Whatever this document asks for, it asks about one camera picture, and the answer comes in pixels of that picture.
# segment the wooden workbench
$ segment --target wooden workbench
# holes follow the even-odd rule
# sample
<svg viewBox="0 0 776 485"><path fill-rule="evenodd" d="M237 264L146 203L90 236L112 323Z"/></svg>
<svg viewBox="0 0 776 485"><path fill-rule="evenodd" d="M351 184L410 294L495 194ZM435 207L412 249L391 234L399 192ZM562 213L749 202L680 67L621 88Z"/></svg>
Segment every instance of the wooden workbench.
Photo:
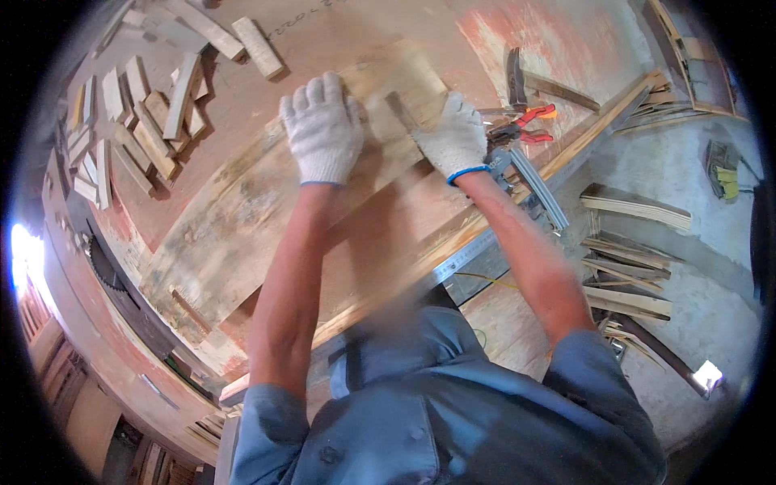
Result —
<svg viewBox="0 0 776 485"><path fill-rule="evenodd" d="M633 13L627 5L609 3L224 2L207 13L227 28L242 16L256 19L289 72L266 81L254 65L229 61L211 50L203 63L212 95L199 104L209 128L179 159L181 174L172 183L157 182L159 195L151 200L134 185L123 167L114 163L114 204L105 211L93 210L99 228L130 280L140 286L154 253L189 202L275 118L282 95L293 93L297 86L323 71L342 71L369 61L376 51L399 40L411 40L419 46L445 85L463 92L477 107L500 106L505 100L503 63L512 47L521 48L526 71L569 85L602 105L616 100L643 76L643 67L631 47L632 31L637 29ZM182 53L161 40L150 43L117 35L96 60L87 56L68 89L68 98L72 99L89 74L101 79L115 65L121 70L133 55L144 59L151 87L169 95L169 75L179 66ZM537 128L544 127L556 137L549 146L526 147L537 168L549 163L596 121L591 112L563 100L543 95L542 101L554 102L559 114L554 120L535 122ZM97 97L97 106L100 115L95 130L99 138L106 133L101 96ZM406 289L481 230L480 223L473 225L477 212L468 200L447 187L442 177L424 163L415 165L401 177L402 183L390 184L334 228L334 239L343 244L333 244L324 262L324 274L333 276L324 277L323 323L316 344L372 311L384 298ZM251 263L241 262L246 268ZM91 271L84 264L63 264L64 272L83 276ZM79 299L92 290L97 291L84 289ZM204 339L187 339L184 333L178 333L202 362L227 382L247 372L245 336L257 288L248 289L246 294L246 300L226 320L213 322L213 330ZM97 318L86 310L92 320ZM121 327L120 317L112 315L101 325ZM121 338L133 347L143 347L142 342L126 335ZM130 399L126 379L108 376L106 382L121 389L123 398ZM191 424L213 412L209 405L197 404L196 397L180 397L191 399L193 404L187 409L190 412L167 416L169 422L160 424L171 438L185 435L180 424ZM156 415L158 410L144 408L138 413L151 413L154 423L162 419ZM210 452L194 445L189 449L196 456Z"/></svg>

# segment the shirt sleeve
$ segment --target shirt sleeve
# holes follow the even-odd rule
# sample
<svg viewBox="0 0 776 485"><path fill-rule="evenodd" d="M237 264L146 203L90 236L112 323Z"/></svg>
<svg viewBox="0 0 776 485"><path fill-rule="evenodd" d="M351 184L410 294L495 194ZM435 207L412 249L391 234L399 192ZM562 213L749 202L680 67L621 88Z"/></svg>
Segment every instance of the shirt sleeve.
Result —
<svg viewBox="0 0 776 485"><path fill-rule="evenodd" d="M597 331L575 331L558 342L542 383L621 428L664 476L665 455L652 422Z"/></svg>
<svg viewBox="0 0 776 485"><path fill-rule="evenodd" d="M293 473L310 426L304 401L275 384L248 388L230 485L279 483Z"/></svg>

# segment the pliers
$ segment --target pliers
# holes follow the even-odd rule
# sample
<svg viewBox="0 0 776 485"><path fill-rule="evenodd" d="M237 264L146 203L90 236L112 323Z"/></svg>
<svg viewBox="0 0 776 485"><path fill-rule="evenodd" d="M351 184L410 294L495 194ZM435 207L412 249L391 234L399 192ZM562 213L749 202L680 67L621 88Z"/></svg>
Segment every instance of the pliers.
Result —
<svg viewBox="0 0 776 485"><path fill-rule="evenodd" d="M529 110L525 115L520 116L515 121L503 126L499 126L495 130L491 130L488 134L488 141L494 147L505 145L513 140L524 141L525 143L540 143L543 141L553 141L552 135L539 132L539 131L526 131L525 125L533 121L537 116L549 115L555 111L555 105L550 104L541 108L534 108Z"/></svg>

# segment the hand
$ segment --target hand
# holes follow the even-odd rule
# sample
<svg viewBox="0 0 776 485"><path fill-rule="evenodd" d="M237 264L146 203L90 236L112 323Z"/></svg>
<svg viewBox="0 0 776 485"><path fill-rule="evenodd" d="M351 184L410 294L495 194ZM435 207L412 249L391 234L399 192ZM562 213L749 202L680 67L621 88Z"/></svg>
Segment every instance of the hand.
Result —
<svg viewBox="0 0 776 485"><path fill-rule="evenodd" d="M453 180L461 174L490 170L483 164L487 140L482 116L459 92L448 96L434 133L414 130L412 137L450 185L455 185Z"/></svg>
<svg viewBox="0 0 776 485"><path fill-rule="evenodd" d="M359 106L342 99L340 78L327 72L280 100L289 147L302 172L302 183L344 185L361 153L364 130Z"/></svg>

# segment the blue shirt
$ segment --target blue shirt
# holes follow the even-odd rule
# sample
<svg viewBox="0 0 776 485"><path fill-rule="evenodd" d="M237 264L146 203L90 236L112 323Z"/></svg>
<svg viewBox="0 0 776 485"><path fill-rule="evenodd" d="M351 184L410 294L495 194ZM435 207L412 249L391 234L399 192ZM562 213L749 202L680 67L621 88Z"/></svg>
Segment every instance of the blue shirt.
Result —
<svg viewBox="0 0 776 485"><path fill-rule="evenodd" d="M662 483L666 461L595 331L555 348L542 383L461 355L328 401L311 426L283 388L248 389L232 485Z"/></svg>

